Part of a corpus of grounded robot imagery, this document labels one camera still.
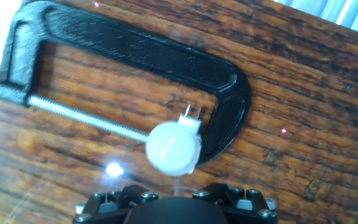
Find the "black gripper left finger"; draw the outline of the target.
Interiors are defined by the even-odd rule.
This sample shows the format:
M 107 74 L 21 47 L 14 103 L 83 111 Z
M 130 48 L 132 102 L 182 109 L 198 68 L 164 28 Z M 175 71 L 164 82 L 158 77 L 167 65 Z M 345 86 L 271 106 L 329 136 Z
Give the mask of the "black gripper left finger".
M 95 193 L 75 207 L 72 224 L 124 223 L 136 205 L 157 200 L 158 193 L 139 185 L 129 185 L 122 190 Z

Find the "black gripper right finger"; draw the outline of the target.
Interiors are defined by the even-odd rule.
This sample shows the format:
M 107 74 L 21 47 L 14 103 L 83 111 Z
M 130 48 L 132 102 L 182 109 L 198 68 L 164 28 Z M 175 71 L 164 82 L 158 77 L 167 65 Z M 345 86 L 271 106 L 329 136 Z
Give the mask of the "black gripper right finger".
M 256 189 L 212 183 L 195 191 L 192 197 L 216 205 L 228 223 L 278 223 L 276 201 Z

